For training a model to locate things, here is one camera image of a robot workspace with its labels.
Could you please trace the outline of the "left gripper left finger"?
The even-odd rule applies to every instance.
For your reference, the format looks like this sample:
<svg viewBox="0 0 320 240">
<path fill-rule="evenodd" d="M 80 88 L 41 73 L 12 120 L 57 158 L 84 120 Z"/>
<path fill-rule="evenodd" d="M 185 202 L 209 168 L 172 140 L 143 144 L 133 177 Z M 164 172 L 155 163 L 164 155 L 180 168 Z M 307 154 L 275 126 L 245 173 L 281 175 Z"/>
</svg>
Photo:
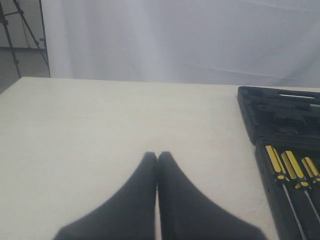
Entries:
<svg viewBox="0 0 320 240">
<path fill-rule="evenodd" d="M 153 240 L 157 157 L 146 152 L 127 182 L 105 203 L 62 227 L 56 240 Z"/>
</svg>

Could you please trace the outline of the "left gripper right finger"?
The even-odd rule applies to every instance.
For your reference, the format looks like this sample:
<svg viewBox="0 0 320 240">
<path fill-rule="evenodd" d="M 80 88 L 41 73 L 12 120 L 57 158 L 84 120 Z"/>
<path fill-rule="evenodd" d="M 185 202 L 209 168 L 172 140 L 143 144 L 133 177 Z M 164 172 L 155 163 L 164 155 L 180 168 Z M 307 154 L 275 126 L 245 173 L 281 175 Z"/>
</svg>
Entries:
<svg viewBox="0 0 320 240">
<path fill-rule="evenodd" d="M 172 154 L 157 160 L 161 236 L 164 240 L 264 240 L 256 226 L 206 197 L 183 173 Z"/>
</svg>

